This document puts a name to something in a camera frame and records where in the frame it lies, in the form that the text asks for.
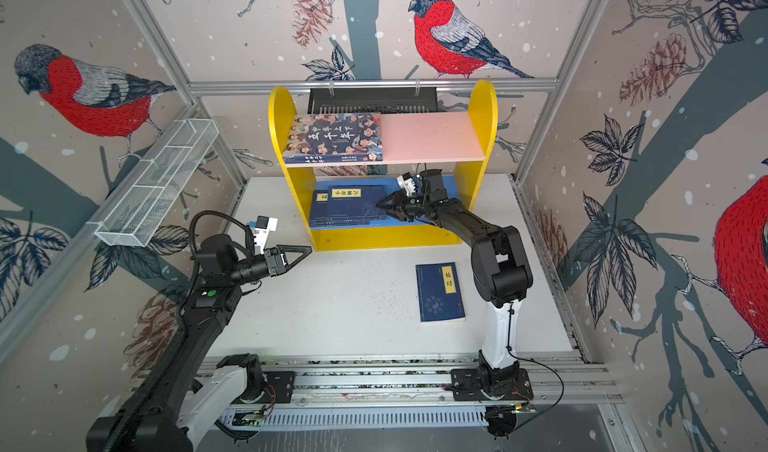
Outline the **blue book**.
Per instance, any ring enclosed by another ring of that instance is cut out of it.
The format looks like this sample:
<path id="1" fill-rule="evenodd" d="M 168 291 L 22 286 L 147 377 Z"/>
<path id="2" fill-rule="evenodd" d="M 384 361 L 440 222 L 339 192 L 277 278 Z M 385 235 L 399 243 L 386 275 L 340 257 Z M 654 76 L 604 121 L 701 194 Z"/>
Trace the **blue book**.
<path id="1" fill-rule="evenodd" d="M 381 185 L 340 186 L 328 189 L 326 217 L 333 223 L 353 224 L 385 220 L 377 204 L 387 198 Z"/>
<path id="2" fill-rule="evenodd" d="M 326 217 L 326 208 L 329 199 L 329 192 L 327 190 L 317 190 L 314 195 L 314 201 L 310 210 L 309 223 L 312 227 L 341 227 L 341 226 L 357 226 L 357 225 L 369 225 L 370 223 L 353 223 L 353 224 L 338 224 L 333 223 Z"/>
<path id="3" fill-rule="evenodd" d="M 420 321 L 463 321 L 466 317 L 454 262 L 415 267 Z"/>

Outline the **colourful illustrated thick book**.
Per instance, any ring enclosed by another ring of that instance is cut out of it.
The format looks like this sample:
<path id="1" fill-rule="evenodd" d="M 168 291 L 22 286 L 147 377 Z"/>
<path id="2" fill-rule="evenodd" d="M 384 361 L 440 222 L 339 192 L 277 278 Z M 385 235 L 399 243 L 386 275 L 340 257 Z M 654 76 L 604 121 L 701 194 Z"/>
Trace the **colourful illustrated thick book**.
<path id="1" fill-rule="evenodd" d="M 297 115 L 291 123 L 282 157 L 286 164 L 381 162 L 381 115 Z"/>

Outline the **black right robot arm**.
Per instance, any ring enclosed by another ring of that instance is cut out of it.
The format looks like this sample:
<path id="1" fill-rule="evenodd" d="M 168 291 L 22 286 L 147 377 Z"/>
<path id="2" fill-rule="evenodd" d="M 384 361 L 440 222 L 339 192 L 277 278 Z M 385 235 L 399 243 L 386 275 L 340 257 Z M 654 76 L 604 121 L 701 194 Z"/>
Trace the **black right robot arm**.
<path id="1" fill-rule="evenodd" d="M 469 246 L 475 288 L 489 305 L 480 370 L 493 379 L 512 375 L 520 367 L 517 322 L 534 279 L 519 230 L 494 225 L 451 197 L 439 169 L 406 173 L 397 182 L 399 189 L 377 207 L 400 222 L 419 221 L 447 230 Z"/>

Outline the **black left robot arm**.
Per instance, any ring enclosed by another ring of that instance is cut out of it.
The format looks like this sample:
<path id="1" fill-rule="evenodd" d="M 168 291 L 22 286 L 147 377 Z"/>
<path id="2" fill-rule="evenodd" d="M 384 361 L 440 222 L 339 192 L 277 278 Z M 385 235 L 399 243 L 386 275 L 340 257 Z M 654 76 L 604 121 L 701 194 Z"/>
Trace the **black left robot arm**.
<path id="1" fill-rule="evenodd" d="M 189 238 L 193 275 L 170 344 L 121 409 L 96 419 L 86 435 L 89 451 L 194 451 L 234 400 L 256 401 L 270 388 L 258 356 L 239 354 L 222 359 L 205 385 L 190 390 L 245 296 L 243 285 L 288 273 L 312 248 L 259 251 L 248 225 L 216 211 L 197 213 Z"/>

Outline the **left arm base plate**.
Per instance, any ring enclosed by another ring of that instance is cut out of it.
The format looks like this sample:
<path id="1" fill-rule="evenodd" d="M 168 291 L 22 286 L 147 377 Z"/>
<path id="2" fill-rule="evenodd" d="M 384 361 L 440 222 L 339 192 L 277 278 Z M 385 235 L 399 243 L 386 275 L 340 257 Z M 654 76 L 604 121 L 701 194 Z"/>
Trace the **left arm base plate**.
<path id="1" fill-rule="evenodd" d="M 233 401 L 242 404 L 289 404 L 295 387 L 293 371 L 262 372 L 256 379 L 247 377 L 245 390 Z"/>

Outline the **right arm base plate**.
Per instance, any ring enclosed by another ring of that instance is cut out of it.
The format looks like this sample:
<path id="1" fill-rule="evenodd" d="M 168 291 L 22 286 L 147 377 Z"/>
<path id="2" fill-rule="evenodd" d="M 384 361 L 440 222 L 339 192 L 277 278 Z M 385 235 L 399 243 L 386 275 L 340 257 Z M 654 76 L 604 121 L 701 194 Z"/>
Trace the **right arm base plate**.
<path id="1" fill-rule="evenodd" d="M 528 373 L 523 368 L 503 370 L 501 373 L 475 369 L 453 369 L 450 381 L 444 387 L 455 401 L 510 401 L 530 402 L 533 391 Z"/>

